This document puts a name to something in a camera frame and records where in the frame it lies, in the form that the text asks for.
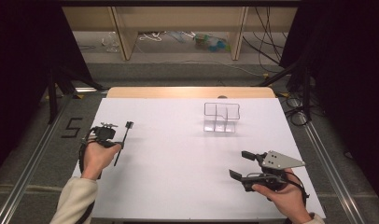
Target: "gray floor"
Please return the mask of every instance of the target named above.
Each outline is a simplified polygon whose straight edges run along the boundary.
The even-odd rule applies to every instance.
[[[232,61],[228,51],[222,49],[211,52],[199,48],[194,41],[183,35],[185,43],[176,41],[171,36],[161,35],[161,41],[138,40],[130,61],[124,62],[119,53],[105,52],[102,38],[106,33],[75,33],[84,59],[86,60],[94,80],[106,87],[112,86],[252,86],[261,83],[263,74],[269,70],[279,71],[270,60],[259,55],[246,42],[242,46],[239,61]],[[213,33],[225,38],[225,34]],[[260,42],[253,34],[246,34],[250,43],[259,47]],[[274,34],[275,44],[284,46],[282,34]],[[272,48],[263,45],[268,55],[276,58]],[[285,84],[289,77],[284,77],[272,85],[276,92],[286,92]],[[75,82],[77,87],[85,87]],[[67,99],[68,105],[57,124],[49,146],[38,164],[26,192],[21,198],[10,223],[48,223],[54,214],[58,197],[71,176],[77,162],[79,139],[91,127],[93,117],[104,94],[84,94],[80,97]],[[291,107],[281,99],[285,111]],[[344,156],[344,143],[335,133],[322,109],[312,109],[312,123],[316,132],[328,151],[351,197],[356,202],[364,223],[379,223],[379,199],[367,182],[356,163]],[[78,127],[76,137],[63,138],[75,134],[67,130],[70,119],[72,126]],[[43,97],[32,123],[23,136],[21,143],[12,151],[0,169],[0,208],[5,202],[12,187],[20,178],[26,163],[32,157],[38,142],[47,128],[49,119],[49,102]],[[323,165],[316,155],[314,143],[309,138],[306,128],[295,126],[289,120],[302,158],[307,162],[307,170],[316,189],[317,197],[326,212],[329,224],[350,223],[333,185],[330,183]],[[93,220],[92,223],[111,223],[105,220]]]

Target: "hand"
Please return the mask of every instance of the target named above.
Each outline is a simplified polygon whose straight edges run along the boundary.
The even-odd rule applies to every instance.
[[[285,169],[285,171],[294,174],[291,169]],[[287,174],[287,176],[289,180],[300,184],[300,180],[294,175]],[[284,189],[273,191],[255,184],[252,189],[274,202],[280,213],[288,217],[292,223],[300,224],[312,220],[303,204],[301,190],[294,185],[288,184]]]
[[[84,171],[81,178],[96,180],[103,169],[105,169],[114,159],[114,155],[119,152],[120,144],[105,148],[97,142],[88,144],[84,156]]]

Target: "white table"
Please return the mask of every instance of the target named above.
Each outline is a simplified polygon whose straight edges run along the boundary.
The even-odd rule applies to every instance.
[[[235,133],[204,132],[204,103],[240,105]],[[128,132],[117,166],[105,168],[92,216],[147,221],[262,221],[284,218],[265,197],[245,192],[229,169],[260,172],[241,151],[274,150],[301,160],[279,101],[249,99],[106,98],[92,126]],[[307,209],[325,217],[304,167],[294,168],[310,198]],[[73,175],[79,175],[78,167]]]

